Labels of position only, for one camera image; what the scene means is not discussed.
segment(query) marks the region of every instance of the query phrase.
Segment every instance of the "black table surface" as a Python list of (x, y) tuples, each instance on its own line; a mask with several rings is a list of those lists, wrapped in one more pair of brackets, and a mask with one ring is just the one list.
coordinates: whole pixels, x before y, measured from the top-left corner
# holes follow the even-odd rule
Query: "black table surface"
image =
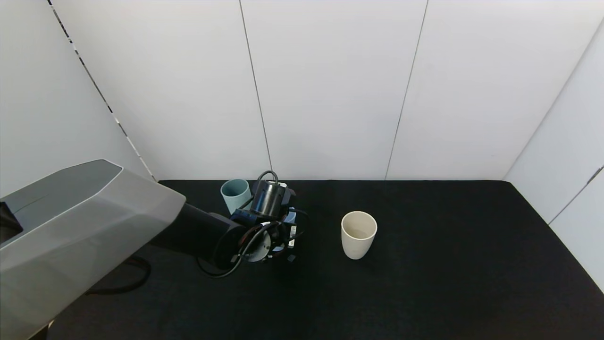
[[(244, 263), (212, 280), (192, 257), (147, 245), (145, 286), (79, 298), (49, 338), (604, 339), (604, 294), (510, 183), (285, 182), (312, 217), (293, 263)], [(162, 183), (227, 214), (223, 181)], [(357, 210), (378, 227), (355, 261), (340, 221)]]

